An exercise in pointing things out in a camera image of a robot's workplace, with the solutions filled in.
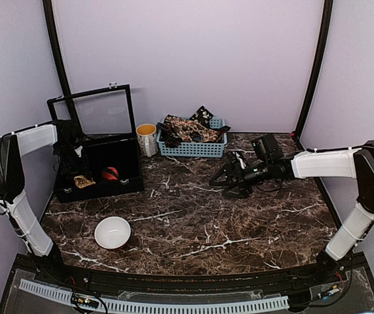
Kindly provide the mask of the white bowl orange outside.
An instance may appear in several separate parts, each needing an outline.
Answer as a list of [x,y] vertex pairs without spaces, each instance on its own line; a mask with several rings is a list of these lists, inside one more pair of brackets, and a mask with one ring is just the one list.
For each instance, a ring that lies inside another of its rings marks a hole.
[[120,249],[130,239],[132,229],[122,217],[107,217],[94,230],[96,243],[104,249]]

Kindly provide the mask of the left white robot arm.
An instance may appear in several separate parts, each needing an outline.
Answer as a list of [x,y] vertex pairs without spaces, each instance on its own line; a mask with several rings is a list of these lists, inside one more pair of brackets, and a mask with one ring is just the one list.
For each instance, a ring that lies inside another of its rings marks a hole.
[[83,135],[72,120],[53,120],[0,136],[0,215],[7,216],[16,235],[23,240],[43,273],[55,285],[69,280],[57,244],[47,235],[33,212],[25,191],[22,158],[44,147],[52,147],[65,178],[90,180],[88,159],[83,156]]

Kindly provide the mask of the yellow beetle-pattern tie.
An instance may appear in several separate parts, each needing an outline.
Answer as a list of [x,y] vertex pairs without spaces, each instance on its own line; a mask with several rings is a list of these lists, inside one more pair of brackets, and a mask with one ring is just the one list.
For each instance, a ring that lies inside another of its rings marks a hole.
[[73,182],[75,183],[75,186],[79,189],[86,188],[88,186],[95,185],[96,182],[92,179],[86,178],[84,175],[78,175],[73,178]]

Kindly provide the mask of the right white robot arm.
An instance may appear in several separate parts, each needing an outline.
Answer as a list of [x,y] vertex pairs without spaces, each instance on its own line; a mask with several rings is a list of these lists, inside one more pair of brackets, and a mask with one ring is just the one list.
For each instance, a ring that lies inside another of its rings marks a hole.
[[348,177],[358,185],[358,197],[349,216],[316,257],[312,279],[324,284],[332,278],[341,259],[363,241],[374,225],[374,140],[347,148],[307,149],[285,156],[271,134],[252,141],[259,158],[250,165],[239,151],[229,152],[228,162],[210,179],[222,186],[227,198],[247,198],[253,186],[268,180],[312,177]]

